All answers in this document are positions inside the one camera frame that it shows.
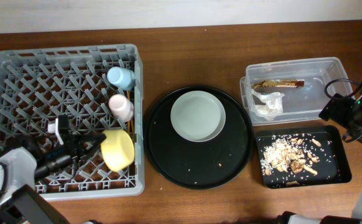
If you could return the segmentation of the yellow bowl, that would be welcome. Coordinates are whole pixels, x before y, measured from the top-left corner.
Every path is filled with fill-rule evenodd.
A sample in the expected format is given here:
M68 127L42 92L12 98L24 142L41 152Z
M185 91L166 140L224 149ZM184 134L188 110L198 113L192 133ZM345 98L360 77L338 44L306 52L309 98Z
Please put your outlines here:
M101 153L106 166L119 172L129 166L135 158L134 143L125 130L105 130L106 139L101 143Z

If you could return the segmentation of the pink plastic cup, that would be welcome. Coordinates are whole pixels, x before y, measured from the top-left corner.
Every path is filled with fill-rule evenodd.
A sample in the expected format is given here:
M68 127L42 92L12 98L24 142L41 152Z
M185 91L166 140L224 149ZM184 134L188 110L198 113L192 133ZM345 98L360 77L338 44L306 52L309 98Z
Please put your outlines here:
M134 116L134 105L122 94L113 95L108 102L112 114L124 122L132 120Z

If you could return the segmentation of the gold snack wrapper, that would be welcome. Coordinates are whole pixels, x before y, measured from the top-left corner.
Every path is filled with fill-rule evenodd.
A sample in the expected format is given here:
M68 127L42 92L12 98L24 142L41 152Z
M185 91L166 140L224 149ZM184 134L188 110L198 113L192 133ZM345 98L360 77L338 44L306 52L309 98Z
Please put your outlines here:
M302 88L305 84L304 80L264 80L253 85L253 89L257 88Z

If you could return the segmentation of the food scraps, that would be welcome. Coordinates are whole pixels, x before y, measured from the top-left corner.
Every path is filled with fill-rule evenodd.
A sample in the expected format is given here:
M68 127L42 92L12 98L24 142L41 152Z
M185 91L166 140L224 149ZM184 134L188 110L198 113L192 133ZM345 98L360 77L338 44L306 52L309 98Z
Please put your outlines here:
M339 176L327 133L261 136L258 153L264 184L272 189L317 185Z

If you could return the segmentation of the blue plastic cup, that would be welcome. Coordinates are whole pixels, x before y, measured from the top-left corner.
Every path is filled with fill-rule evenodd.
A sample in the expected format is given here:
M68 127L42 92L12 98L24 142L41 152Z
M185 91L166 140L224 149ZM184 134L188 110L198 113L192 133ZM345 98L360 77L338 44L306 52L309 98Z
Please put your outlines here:
M122 89L132 90L135 85L135 74L132 70L112 67L108 70L107 79L110 84Z

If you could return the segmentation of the white tissue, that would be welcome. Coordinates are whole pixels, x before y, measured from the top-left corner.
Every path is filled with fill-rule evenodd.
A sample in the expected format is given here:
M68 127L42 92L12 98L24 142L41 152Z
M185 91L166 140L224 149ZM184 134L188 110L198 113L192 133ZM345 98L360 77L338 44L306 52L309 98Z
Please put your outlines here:
M258 93L251 90L253 96L258 98L263 105L254 105L252 111L259 117L265 118L268 121L273 120L276 116L283 113L282 98L285 94L274 92L270 94Z

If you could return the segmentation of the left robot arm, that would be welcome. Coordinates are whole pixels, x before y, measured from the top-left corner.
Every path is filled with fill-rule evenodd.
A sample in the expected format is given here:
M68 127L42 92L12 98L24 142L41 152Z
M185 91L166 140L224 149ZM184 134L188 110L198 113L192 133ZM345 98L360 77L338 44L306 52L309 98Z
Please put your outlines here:
M28 136L11 139L0 152L0 223L68 223L35 191L35 183L70 166L76 175L105 139L104 134L70 134L46 153Z

